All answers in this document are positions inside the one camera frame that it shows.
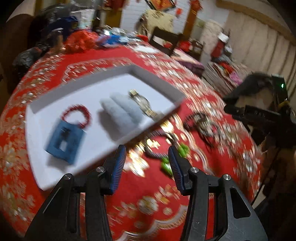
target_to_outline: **white tiled wall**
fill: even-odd
[[[183,13],[179,18],[174,20],[174,32],[183,33],[183,29],[190,9],[187,0],[178,0],[177,8],[182,8]],[[129,5],[125,7],[121,16],[120,27],[128,31],[134,31],[134,27],[140,16],[148,9],[148,5],[145,0],[140,0],[139,3],[136,0],[130,0]],[[176,9],[172,9],[167,13],[175,15]]]

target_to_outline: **floral tablecloth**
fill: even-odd
[[[136,52],[133,47],[89,50],[73,55],[45,56],[38,60],[15,89],[0,117],[0,210],[23,236],[49,194],[34,180],[26,150],[26,105],[59,85],[80,76],[121,65],[137,64],[184,92],[186,101],[161,127],[190,147],[192,166],[210,175],[228,173],[251,201],[259,187],[261,152],[244,126],[223,111],[223,101],[188,69],[163,53]],[[184,130],[182,121],[193,111],[205,112],[222,130],[213,150],[198,133]],[[165,152],[168,140],[149,140],[149,147]],[[177,190],[172,178],[160,170],[161,162],[150,159],[140,142],[128,157],[117,192],[106,197],[114,240],[170,240],[180,238],[188,197]],[[213,234],[213,196],[209,196],[208,234]],[[81,196],[83,231],[84,195]]]

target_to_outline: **red beaded bracelet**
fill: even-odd
[[[69,108],[63,113],[63,115],[62,115],[62,120],[63,120],[63,121],[66,121],[66,120],[65,120],[65,117],[66,117],[70,112],[72,112],[72,111],[74,111],[74,110],[78,110],[78,111],[80,111],[80,112],[84,115],[86,121],[83,122],[83,123],[79,123],[78,126],[79,126],[79,128],[81,128],[81,129],[85,128],[85,127],[90,123],[90,121],[91,121],[91,117],[90,117],[90,113],[89,113],[88,109],[87,109],[85,106],[83,106],[83,105],[73,105],[73,106],[69,107]]]

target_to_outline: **black cable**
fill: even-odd
[[[271,171],[271,169],[274,167],[275,161],[276,161],[277,156],[278,156],[278,154],[279,154],[280,151],[281,151],[281,148],[279,148],[279,149],[277,150],[276,155],[275,155],[274,159],[272,160],[272,162],[271,162],[271,164],[270,164],[270,167],[269,167],[269,169],[268,169],[268,171],[267,171],[267,173],[266,173],[266,176],[265,176],[264,180],[261,182],[261,185],[260,185],[260,187],[259,187],[259,189],[258,189],[258,192],[257,192],[255,198],[253,199],[252,203],[251,203],[252,205],[254,204],[255,200],[256,200],[257,197],[258,197],[258,195],[259,195],[259,193],[260,193],[260,191],[261,191],[261,189],[262,189],[262,187],[263,187],[263,185],[264,185],[264,183],[265,183],[265,180],[266,180],[266,178],[267,178],[267,176],[268,176],[268,173],[269,173],[269,172]]]

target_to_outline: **white box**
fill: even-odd
[[[170,83],[136,65],[121,66],[83,76],[61,85],[27,105],[26,141],[30,165],[42,190],[53,187],[66,173],[73,175],[94,165],[98,160],[126,144],[155,122],[144,116],[138,128],[122,136],[103,111],[100,100],[118,92],[128,95],[131,89],[147,98],[154,111],[168,115],[184,100],[185,95]],[[74,104],[84,105],[91,114],[91,124],[85,130],[75,163],[57,159],[45,148],[62,113]],[[81,113],[69,115],[68,121],[83,121]]]

